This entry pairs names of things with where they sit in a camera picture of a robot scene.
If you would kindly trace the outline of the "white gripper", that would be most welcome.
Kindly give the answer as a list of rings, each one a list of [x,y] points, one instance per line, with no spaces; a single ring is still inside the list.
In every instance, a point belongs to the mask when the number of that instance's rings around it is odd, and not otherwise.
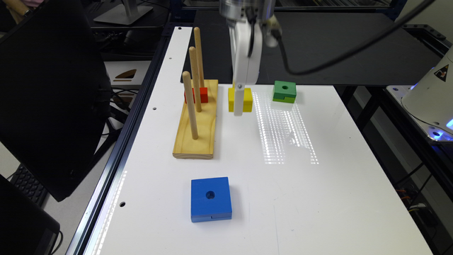
[[[263,34],[260,25],[252,26],[246,18],[229,26],[234,85],[234,115],[243,115],[245,86],[258,80]]]

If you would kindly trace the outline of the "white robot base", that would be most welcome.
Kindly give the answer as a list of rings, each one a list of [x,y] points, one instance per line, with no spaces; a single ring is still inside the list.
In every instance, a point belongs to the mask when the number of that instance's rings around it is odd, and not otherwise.
[[[452,142],[452,50],[417,84],[386,90],[428,141]]]

